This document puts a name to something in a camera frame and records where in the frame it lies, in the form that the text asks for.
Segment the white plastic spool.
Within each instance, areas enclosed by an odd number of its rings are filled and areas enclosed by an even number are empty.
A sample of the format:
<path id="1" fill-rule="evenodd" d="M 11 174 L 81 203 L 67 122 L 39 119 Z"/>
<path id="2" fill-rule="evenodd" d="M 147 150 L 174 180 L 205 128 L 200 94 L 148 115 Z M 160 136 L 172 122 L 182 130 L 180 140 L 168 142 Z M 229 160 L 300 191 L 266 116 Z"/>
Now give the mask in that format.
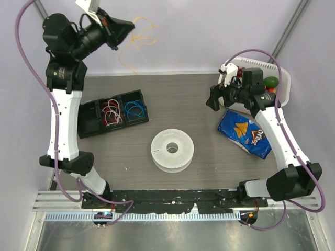
<path id="1" fill-rule="evenodd" d="M 150 151 L 153 162 L 160 170 L 178 173 L 192 162 L 194 143 L 187 133 L 178 129 L 166 129 L 153 138 Z"/>

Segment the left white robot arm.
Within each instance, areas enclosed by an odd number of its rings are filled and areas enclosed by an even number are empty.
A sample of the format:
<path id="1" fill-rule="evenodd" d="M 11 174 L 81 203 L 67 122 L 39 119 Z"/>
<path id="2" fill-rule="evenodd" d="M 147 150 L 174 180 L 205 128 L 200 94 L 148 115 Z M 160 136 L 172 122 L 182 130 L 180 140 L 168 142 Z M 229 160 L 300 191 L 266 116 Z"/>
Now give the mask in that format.
<path id="1" fill-rule="evenodd" d="M 94 155 L 80 151 L 77 144 L 77 120 L 87 66 L 83 60 L 102 45 L 117 50 L 135 25 L 110 17 L 101 8 L 97 20 L 83 28 L 55 13 L 43 21 L 43 40 L 50 60 L 46 69 L 46 88 L 51 96 L 52 126 L 47 154 L 39 158 L 45 167 L 63 170 L 94 194 L 93 202 L 101 209 L 111 204 L 108 182 L 94 168 Z"/>

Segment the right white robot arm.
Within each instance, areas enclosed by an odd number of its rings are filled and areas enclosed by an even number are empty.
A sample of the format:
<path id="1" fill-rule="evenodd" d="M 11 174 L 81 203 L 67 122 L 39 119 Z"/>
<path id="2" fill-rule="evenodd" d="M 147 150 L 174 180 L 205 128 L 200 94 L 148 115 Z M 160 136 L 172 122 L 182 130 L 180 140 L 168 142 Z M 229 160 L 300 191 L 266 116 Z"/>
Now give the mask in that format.
<path id="1" fill-rule="evenodd" d="M 309 196 L 318 189 L 320 209 L 323 209 L 325 195 L 318 182 L 322 168 L 318 163 L 311 163 L 298 146 L 276 94 L 265 90 L 263 71 L 260 68 L 242 69 L 241 78 L 238 71 L 232 63 L 220 67 L 218 84 L 210 88 L 206 105 L 214 111 L 219 110 L 219 98 L 226 107 L 243 104 L 264 132 L 278 168 L 277 173 L 267 179 L 242 182 L 242 190 L 236 194 L 238 204 L 247 207 L 256 197 L 293 202 L 295 198 Z"/>

